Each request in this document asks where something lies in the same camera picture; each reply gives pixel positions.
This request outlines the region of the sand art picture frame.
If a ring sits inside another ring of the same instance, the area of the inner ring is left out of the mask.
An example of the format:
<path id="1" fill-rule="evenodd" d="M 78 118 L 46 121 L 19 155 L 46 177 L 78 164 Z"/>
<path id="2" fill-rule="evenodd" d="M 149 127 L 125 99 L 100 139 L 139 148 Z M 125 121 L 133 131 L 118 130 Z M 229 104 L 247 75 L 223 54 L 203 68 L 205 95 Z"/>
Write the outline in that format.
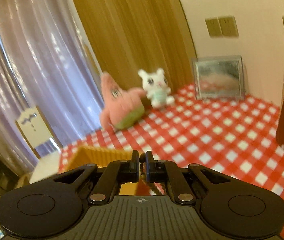
<path id="1" fill-rule="evenodd" d="M 196 99 L 245 98 L 242 56 L 217 56 L 192 59 Z"/>

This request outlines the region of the purple lace curtain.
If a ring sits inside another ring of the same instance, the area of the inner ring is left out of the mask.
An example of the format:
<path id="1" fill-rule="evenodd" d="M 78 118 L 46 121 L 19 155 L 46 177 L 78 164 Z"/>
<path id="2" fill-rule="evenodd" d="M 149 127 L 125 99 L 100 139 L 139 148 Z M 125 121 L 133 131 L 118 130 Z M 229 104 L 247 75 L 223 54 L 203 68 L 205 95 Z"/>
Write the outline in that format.
<path id="1" fill-rule="evenodd" d="M 15 174 L 37 157 L 16 126 L 37 106 L 58 145 L 100 126 L 99 77 L 73 0 L 0 0 L 0 160 Z"/>

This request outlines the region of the wooden door panel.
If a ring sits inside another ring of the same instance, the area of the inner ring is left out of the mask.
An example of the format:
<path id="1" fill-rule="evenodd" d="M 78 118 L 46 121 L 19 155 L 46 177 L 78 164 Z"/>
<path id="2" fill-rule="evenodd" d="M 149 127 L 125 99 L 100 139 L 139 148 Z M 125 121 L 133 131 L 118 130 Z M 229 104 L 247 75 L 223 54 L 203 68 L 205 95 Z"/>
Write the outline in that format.
<path id="1" fill-rule="evenodd" d="M 165 71 L 173 90 L 191 83 L 196 55 L 180 0 L 73 0 L 99 66 L 123 88 L 137 71 Z"/>

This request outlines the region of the white bunny plush toy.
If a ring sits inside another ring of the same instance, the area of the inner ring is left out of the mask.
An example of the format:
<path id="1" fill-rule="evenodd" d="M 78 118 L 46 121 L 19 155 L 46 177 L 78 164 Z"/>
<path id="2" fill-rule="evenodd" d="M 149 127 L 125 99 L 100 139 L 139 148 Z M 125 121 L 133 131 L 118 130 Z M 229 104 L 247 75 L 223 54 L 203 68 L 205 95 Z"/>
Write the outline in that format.
<path id="1" fill-rule="evenodd" d="M 142 79 L 142 87 L 146 92 L 146 97 L 150 100 L 154 109 L 161 109 L 175 103 L 175 98 L 171 96 L 171 88 L 162 68 L 158 68 L 153 73 L 139 69 L 137 73 Z"/>

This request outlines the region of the left wall socket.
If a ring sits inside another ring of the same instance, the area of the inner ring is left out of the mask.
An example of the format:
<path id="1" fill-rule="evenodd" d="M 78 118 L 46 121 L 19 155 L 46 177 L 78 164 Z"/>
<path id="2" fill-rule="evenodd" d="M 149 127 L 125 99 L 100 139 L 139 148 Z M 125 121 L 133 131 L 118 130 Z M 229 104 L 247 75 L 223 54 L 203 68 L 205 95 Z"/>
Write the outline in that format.
<path id="1" fill-rule="evenodd" d="M 222 37 L 222 30 L 218 18 L 206 18 L 205 23 L 207 25 L 208 33 L 210 37 Z"/>

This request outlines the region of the red white checkered tablecloth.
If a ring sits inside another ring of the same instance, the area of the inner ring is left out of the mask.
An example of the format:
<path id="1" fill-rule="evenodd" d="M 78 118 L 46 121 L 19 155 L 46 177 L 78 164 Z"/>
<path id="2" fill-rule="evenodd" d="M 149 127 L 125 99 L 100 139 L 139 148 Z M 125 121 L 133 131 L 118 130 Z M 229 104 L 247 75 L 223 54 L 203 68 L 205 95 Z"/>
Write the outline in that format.
<path id="1" fill-rule="evenodd" d="M 275 139 L 279 107 L 252 96 L 243 101 L 197 100 L 193 85 L 181 88 L 175 97 L 174 106 L 150 111 L 129 129 L 99 129 L 67 145 L 59 170 L 82 145 L 151 150 L 156 159 L 181 167 L 199 163 L 271 190 L 284 200 L 284 151 Z"/>

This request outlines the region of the white wooden chair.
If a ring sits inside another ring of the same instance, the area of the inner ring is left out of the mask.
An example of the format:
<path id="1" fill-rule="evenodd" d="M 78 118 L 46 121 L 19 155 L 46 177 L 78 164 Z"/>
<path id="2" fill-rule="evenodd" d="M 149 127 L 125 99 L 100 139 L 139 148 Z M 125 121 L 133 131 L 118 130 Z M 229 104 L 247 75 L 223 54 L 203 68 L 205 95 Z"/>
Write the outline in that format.
<path id="1" fill-rule="evenodd" d="M 58 173 L 60 153 L 63 148 L 38 106 L 25 109 L 15 121 L 38 163 L 30 183 L 49 178 Z"/>

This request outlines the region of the wall socket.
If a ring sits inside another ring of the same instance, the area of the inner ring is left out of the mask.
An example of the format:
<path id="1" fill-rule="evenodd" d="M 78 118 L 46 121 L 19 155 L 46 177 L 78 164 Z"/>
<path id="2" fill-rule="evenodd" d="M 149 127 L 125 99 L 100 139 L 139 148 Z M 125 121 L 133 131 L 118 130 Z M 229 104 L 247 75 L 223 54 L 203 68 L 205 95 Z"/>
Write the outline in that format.
<path id="1" fill-rule="evenodd" d="M 205 23 L 207 25 L 208 33 L 210 37 L 222 37 L 222 30 L 218 18 L 206 18 Z"/>
<path id="2" fill-rule="evenodd" d="M 224 37 L 238 37 L 239 32 L 234 16 L 222 16 L 218 18 L 222 35 Z"/>

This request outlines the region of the golden plastic tray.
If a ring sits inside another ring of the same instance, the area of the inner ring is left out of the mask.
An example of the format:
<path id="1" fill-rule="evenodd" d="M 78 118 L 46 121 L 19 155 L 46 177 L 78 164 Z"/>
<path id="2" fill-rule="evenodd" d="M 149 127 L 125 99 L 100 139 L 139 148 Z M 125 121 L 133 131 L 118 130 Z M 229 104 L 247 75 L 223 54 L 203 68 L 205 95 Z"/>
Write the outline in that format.
<path id="1" fill-rule="evenodd" d="M 88 145 L 73 148 L 64 151 L 60 156 L 59 173 L 90 163 L 96 164 L 98 168 L 106 167 L 112 161 L 130 160 L 132 152 L 132 150 L 125 151 Z"/>

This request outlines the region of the pink starfish plush toy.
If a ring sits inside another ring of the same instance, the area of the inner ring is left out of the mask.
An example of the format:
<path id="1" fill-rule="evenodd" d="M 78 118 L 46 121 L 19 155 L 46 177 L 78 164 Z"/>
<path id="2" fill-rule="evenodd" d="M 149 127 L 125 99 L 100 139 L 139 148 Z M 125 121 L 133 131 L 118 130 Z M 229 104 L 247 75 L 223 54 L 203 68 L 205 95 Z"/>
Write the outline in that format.
<path id="1" fill-rule="evenodd" d="M 139 87 L 123 90 L 107 72 L 101 75 L 101 89 L 104 109 L 99 115 L 103 129 L 117 130 L 133 126 L 145 113 L 141 101 L 146 92 Z"/>

